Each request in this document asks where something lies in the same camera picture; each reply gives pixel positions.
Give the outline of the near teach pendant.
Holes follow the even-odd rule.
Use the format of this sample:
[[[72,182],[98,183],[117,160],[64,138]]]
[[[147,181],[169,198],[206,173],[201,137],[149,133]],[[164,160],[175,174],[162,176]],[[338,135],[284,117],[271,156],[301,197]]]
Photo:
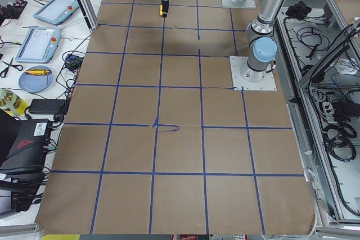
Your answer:
[[[46,64],[54,56],[61,39],[60,28],[30,28],[15,57],[19,63]]]

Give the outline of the yellow beetle toy car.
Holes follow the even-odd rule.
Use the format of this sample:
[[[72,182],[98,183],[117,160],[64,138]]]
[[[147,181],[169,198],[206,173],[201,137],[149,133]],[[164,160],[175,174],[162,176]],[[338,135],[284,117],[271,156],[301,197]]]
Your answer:
[[[163,16],[163,5],[160,5],[160,8],[159,8],[159,16],[160,16],[160,17]]]

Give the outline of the far teach pendant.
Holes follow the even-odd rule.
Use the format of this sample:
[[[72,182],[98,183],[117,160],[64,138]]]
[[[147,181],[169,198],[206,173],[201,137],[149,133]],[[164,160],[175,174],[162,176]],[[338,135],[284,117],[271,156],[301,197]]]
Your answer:
[[[79,8],[77,0],[50,0],[33,17],[53,25],[62,24]]]

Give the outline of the teach pendant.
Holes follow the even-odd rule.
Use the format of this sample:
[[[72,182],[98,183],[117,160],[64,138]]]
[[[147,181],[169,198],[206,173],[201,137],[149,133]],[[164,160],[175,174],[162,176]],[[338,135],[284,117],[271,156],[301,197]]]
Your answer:
[[[46,64],[54,56],[61,39],[60,28],[30,28],[15,57],[19,63]]]
[[[33,17],[53,25],[62,24],[79,8],[77,0],[50,0]]]

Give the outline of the black laptop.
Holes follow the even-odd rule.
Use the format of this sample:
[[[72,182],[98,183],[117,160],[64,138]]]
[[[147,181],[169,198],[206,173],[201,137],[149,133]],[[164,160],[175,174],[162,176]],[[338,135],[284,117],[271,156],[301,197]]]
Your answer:
[[[1,111],[1,218],[41,201],[52,122],[18,120]]]

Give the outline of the black scissors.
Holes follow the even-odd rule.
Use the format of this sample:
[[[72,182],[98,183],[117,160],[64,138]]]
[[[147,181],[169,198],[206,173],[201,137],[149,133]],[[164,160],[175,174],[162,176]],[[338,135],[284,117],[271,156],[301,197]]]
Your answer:
[[[14,61],[14,58],[12,58],[9,63],[3,62],[6,65],[6,67],[0,73],[1,78],[5,78],[7,76],[10,68],[14,68],[18,71],[23,71],[23,68],[24,68],[23,65],[13,64],[13,61]]]

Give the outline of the black power adapter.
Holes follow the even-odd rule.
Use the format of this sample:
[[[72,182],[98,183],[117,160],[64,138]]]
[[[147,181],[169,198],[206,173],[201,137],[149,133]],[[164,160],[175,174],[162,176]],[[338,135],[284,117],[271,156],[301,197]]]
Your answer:
[[[38,115],[54,115],[60,112],[64,106],[64,99],[34,99],[29,106],[28,112]]]

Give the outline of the blue plate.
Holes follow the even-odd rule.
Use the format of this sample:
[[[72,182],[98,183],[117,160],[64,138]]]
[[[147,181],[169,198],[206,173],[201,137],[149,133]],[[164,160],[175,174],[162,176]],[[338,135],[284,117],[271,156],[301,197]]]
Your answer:
[[[51,85],[53,77],[48,66],[33,66],[20,75],[19,87],[28,93],[39,93]]]

